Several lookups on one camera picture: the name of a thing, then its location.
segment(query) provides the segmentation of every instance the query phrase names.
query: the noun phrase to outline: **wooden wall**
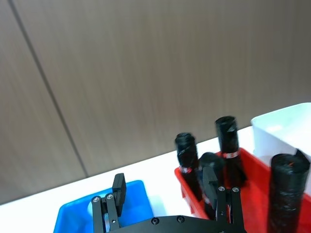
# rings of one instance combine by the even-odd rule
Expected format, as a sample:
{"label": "wooden wall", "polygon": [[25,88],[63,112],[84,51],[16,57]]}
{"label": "wooden wall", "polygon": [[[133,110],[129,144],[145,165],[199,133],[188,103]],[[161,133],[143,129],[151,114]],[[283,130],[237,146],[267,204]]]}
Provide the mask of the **wooden wall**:
{"label": "wooden wall", "polygon": [[0,203],[85,178],[7,2],[0,0]]}
{"label": "wooden wall", "polygon": [[[23,33],[27,44],[21,43],[31,51],[24,66],[32,64],[39,79],[27,83],[43,80],[44,95],[54,100],[50,111],[60,115],[53,124],[61,129],[44,117],[41,126],[50,124],[56,138],[68,137],[45,147],[75,160],[59,183],[75,172],[94,175],[171,151],[181,131],[193,132],[198,141],[215,137],[218,117],[234,115],[242,128],[257,115],[311,98],[308,0],[9,5],[10,18],[19,23],[20,31],[12,22],[16,34],[23,40]],[[39,103],[27,104],[40,109]]]}

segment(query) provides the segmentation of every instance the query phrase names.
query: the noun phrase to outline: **white plastic container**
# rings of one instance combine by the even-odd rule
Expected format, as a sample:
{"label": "white plastic container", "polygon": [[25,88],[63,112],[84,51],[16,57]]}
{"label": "white plastic container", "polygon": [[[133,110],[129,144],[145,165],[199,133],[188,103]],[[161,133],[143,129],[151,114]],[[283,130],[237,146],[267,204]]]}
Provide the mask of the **white plastic container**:
{"label": "white plastic container", "polygon": [[[256,157],[270,165],[280,153],[294,154],[296,148],[311,160],[311,103],[301,103],[257,116],[251,120]],[[311,195],[311,179],[306,188]]]}

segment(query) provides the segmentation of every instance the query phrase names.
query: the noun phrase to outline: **blue plastic container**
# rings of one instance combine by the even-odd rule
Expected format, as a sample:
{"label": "blue plastic container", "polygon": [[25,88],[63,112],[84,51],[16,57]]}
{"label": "blue plastic container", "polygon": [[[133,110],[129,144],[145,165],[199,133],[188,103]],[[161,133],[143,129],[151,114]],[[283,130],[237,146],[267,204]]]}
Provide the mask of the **blue plastic container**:
{"label": "blue plastic container", "polygon": [[[92,204],[94,196],[111,193],[106,189],[64,204],[58,212],[54,233],[93,233]],[[142,181],[126,183],[126,196],[119,223],[122,227],[152,218],[154,215]]]}

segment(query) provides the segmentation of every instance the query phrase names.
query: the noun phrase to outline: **bolt head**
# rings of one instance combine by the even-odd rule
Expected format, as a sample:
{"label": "bolt head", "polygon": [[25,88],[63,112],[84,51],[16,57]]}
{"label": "bolt head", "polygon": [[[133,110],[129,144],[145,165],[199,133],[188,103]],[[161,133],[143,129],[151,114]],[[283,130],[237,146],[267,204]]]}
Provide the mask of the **bolt head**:
{"label": "bolt head", "polygon": [[112,199],[112,198],[113,198],[113,195],[112,195],[112,194],[109,194],[109,195],[107,195],[106,198],[107,198],[107,199]]}
{"label": "bolt head", "polygon": [[99,197],[95,197],[95,198],[93,198],[93,202],[98,202],[100,200],[100,198]]}
{"label": "bolt head", "polygon": [[218,190],[223,192],[223,191],[225,191],[225,188],[220,186],[220,187],[218,187]]}
{"label": "bolt head", "polygon": [[158,224],[159,222],[160,222],[160,220],[157,217],[154,217],[151,219],[151,223],[154,225]]}
{"label": "bolt head", "polygon": [[185,221],[185,217],[183,217],[181,215],[177,216],[177,222],[183,223],[184,221]]}
{"label": "bolt head", "polygon": [[232,191],[235,192],[235,193],[237,193],[237,192],[239,192],[239,188],[233,187],[233,188],[232,188]]}

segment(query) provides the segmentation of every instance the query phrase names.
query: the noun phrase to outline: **black cylindrical object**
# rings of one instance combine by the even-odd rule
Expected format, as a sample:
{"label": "black cylindrical object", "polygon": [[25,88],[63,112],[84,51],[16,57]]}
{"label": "black cylindrical object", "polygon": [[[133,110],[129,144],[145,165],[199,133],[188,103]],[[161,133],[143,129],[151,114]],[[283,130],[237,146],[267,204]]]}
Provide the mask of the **black cylindrical object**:
{"label": "black cylindrical object", "polygon": [[268,233],[295,233],[310,162],[296,155],[277,154],[271,160]]}
{"label": "black cylindrical object", "polygon": [[179,133],[176,136],[177,158],[183,178],[198,200],[202,200],[202,191],[196,176],[199,161],[195,138],[190,133]]}
{"label": "black cylindrical object", "polygon": [[224,167],[225,167],[224,159],[212,152],[204,153],[199,159],[200,179],[203,178],[203,168],[206,166],[209,166],[210,168],[213,169],[218,180],[218,186],[224,186]]}
{"label": "black cylindrical object", "polygon": [[229,185],[242,187],[247,177],[240,158],[236,119],[233,116],[224,116],[215,123],[222,157],[226,163],[225,170]]}

